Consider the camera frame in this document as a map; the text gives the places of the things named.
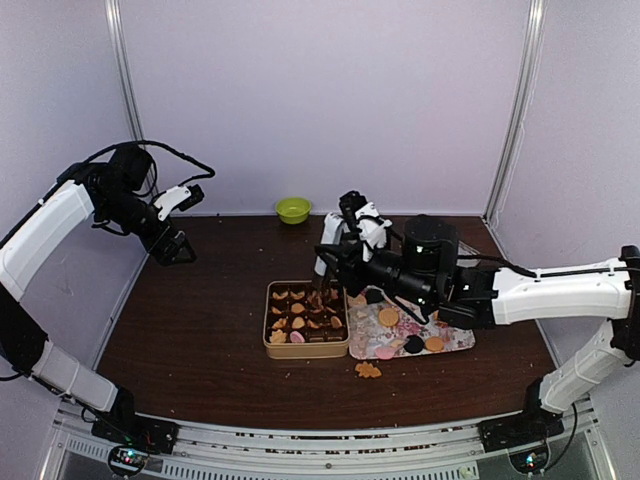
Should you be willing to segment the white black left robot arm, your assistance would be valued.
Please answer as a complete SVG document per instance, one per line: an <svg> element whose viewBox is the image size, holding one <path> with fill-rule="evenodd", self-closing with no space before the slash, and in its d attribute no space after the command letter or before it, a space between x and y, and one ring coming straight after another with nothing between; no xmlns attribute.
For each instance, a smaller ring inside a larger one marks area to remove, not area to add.
<svg viewBox="0 0 640 480"><path fill-rule="evenodd" d="M95 361L141 265L188 264L173 215L198 206L212 167L154 140L107 146L71 163L25 212L1 220L1 429L47 430L70 401L123 444L144 424Z"/></svg>

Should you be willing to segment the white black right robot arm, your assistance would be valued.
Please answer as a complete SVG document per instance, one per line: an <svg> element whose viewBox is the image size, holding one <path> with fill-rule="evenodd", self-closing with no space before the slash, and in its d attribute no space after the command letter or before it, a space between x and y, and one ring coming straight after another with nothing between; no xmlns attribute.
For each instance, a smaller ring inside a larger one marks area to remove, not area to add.
<svg viewBox="0 0 640 480"><path fill-rule="evenodd" d="M418 215L404 225L399 252L386 244L391 225L372 215L339 220L316 246L317 272L330 271L351 296L374 286L405 300L426 320L462 330L533 319L601 317L604 322L573 357L535 380L521 412L478 426L486 452L542 442L563 432L564 413L620 366L639 360L639 250L593 265L527 270L462 267L456 228Z"/></svg>

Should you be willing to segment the gold cookie tin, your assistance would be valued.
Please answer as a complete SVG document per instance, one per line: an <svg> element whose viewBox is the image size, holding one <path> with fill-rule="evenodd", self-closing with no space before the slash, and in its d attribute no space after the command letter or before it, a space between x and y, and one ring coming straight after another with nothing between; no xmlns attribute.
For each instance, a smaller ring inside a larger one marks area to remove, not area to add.
<svg viewBox="0 0 640 480"><path fill-rule="evenodd" d="M310 281L274 281L266 290L263 344L275 360L341 358L347 355L350 330L347 298L335 281L328 284L330 295L320 308L311 305ZM290 292L285 301L274 301L274 291ZM292 343L289 335L300 332L305 343Z"/></svg>

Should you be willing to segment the pink round cookie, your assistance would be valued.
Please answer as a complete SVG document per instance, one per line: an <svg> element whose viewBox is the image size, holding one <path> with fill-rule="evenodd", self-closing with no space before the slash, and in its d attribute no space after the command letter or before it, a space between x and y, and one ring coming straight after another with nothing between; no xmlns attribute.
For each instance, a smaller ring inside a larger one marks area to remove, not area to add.
<svg viewBox="0 0 640 480"><path fill-rule="evenodd" d="M305 337L298 331L292 331L289 335L290 341L292 343L305 343Z"/></svg>

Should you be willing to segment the metal serving tongs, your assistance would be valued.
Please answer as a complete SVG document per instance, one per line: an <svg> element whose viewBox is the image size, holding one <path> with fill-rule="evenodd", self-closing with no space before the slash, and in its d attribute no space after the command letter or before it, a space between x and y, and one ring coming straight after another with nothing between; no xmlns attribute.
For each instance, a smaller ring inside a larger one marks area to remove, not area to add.
<svg viewBox="0 0 640 480"><path fill-rule="evenodd" d="M328 213L324 218L323 232L319 246L338 246L345 229L345 222L338 213ZM322 250L316 252L316 260L313 267L311 280L312 295L311 305L320 308L325 299L330 295L328 284L331 276L331 266L335 263L329 254Z"/></svg>

